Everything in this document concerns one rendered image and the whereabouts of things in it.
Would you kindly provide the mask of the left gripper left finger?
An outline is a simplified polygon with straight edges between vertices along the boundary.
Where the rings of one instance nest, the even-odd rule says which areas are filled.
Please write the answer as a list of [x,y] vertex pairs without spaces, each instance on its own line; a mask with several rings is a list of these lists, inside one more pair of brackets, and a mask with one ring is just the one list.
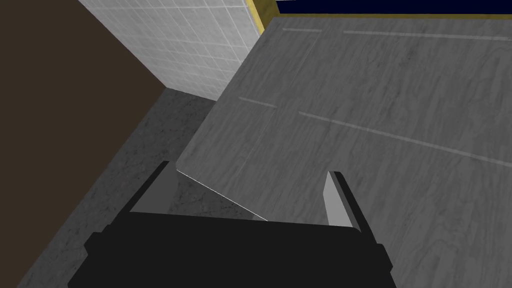
[[178,189],[176,163],[163,161],[133,196],[130,212],[167,214]]

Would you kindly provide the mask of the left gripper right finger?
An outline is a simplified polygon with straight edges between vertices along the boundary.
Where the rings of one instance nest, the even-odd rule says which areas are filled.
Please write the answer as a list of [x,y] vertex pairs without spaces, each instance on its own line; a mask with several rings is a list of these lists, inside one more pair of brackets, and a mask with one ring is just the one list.
[[361,209],[341,172],[327,172],[322,196],[329,226],[363,231]]

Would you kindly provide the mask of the grey wooden cupboard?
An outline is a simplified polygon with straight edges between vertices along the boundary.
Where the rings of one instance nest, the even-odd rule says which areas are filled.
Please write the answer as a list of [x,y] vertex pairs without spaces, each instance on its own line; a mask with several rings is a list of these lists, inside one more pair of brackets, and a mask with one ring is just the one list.
[[512,168],[298,114],[512,163],[512,42],[343,31],[512,38],[512,19],[276,17],[177,170],[264,220],[317,225],[341,172],[398,288],[512,288]]

